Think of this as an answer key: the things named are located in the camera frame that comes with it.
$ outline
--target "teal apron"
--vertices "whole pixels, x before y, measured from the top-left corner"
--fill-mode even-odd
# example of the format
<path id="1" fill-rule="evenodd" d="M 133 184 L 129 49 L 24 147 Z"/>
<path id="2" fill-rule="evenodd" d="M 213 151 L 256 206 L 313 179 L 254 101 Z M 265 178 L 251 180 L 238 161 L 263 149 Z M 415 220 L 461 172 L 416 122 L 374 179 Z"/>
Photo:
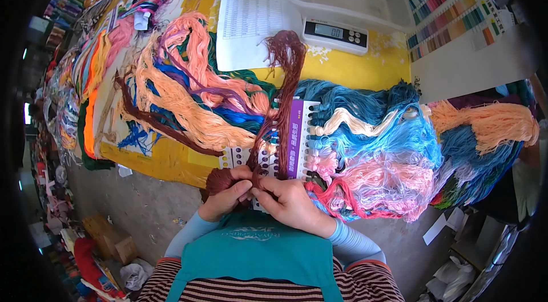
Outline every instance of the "teal apron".
<path id="1" fill-rule="evenodd" d="M 193 279 L 221 277 L 286 279 L 320 288 L 325 301 L 343 300 L 331 243 L 256 210 L 225 216 L 216 230 L 185 245 L 166 302 L 178 302 Z"/>

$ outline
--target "white card with holes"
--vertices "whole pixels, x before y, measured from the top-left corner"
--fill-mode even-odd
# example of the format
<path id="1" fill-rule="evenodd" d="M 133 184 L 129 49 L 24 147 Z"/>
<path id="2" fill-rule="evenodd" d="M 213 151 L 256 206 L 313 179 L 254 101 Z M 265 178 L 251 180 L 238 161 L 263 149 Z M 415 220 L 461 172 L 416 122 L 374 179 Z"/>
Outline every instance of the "white card with holes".
<path id="1" fill-rule="evenodd" d="M 319 102 L 293 100 L 291 104 L 291 114 L 289 116 L 289 142 L 287 144 L 287 176 L 288 179 L 302 179 L 307 177 L 305 167 L 306 155 L 309 153 L 310 144 L 310 120 L 314 113 L 314 106 Z M 219 168 L 234 168 L 245 164 L 249 158 L 251 149 L 240 147 L 223 149 L 222 157 L 219 157 Z M 266 150 L 259 152 L 259 165 L 268 171 L 268 176 L 278 176 L 279 160 L 278 151 L 269 154 Z M 260 203 L 253 198 L 253 209 L 268 213 Z"/>

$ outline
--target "purple label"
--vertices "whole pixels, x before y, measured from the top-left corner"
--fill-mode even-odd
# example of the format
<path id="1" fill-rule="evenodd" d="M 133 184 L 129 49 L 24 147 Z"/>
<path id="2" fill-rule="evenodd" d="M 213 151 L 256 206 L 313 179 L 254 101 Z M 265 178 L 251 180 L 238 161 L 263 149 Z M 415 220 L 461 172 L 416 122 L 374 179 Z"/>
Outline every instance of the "purple label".
<path id="1" fill-rule="evenodd" d="M 301 130 L 303 128 L 304 100 L 293 100 L 289 116 L 289 141 L 287 143 L 287 178 L 297 178 Z"/>

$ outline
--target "woman's left hand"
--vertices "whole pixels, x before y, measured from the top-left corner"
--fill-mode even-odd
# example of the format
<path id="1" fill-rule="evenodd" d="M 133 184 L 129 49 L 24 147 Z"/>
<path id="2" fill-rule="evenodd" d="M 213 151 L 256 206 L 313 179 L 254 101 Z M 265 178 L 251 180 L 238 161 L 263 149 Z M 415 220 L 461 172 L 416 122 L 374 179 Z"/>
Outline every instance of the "woman's left hand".
<path id="1" fill-rule="evenodd" d="M 198 215 L 205 221 L 210 223 L 218 222 L 222 216 L 230 213 L 239 201 L 251 199 L 252 195 L 249 192 L 251 186 L 251 177 L 253 172 L 247 165 L 240 165 L 234 169 L 230 169 L 230 175 L 234 179 L 240 181 L 214 196 L 209 196 L 207 201 L 198 208 Z"/>

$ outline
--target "yellow table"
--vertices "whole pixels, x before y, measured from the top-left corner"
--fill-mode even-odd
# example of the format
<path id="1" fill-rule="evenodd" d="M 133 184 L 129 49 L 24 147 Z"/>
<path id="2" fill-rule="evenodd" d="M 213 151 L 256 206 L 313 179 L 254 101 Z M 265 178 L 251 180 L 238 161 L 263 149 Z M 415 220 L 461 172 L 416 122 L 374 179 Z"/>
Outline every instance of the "yellow table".
<path id="1" fill-rule="evenodd" d="M 182 13 L 197 10 L 209 16 L 209 29 L 216 31 L 217 17 L 221 0 L 185 0 L 182 2 Z M 121 63 L 122 55 L 113 66 Z M 282 75 L 270 75 L 269 69 L 253 69 L 257 78 L 280 87 Z M 367 88 L 382 90 L 394 86 L 399 80 L 410 82 L 409 59 L 407 55 L 406 37 L 404 33 L 391 35 L 369 32 L 369 51 L 364 56 L 356 56 L 346 52 L 321 47 L 309 47 L 301 79 L 330 80 L 350 88 Z M 111 81 L 104 80 L 99 87 L 98 96 L 106 97 L 111 87 Z M 120 93 L 114 99 L 113 105 L 120 98 Z M 97 103 L 94 110 L 94 126 L 104 104 Z M 127 127 L 118 123 L 117 129 L 123 138 L 127 135 Z M 118 149 L 115 144 L 105 139 L 100 145 L 101 155 L 114 162 L 146 175 L 165 181 L 178 181 L 204 188 L 206 178 L 211 169 L 219 167 L 219 159 L 214 156 L 198 154 L 186 146 L 165 137 L 158 140 L 152 148 L 152 155 L 145 156 L 139 152 Z"/>

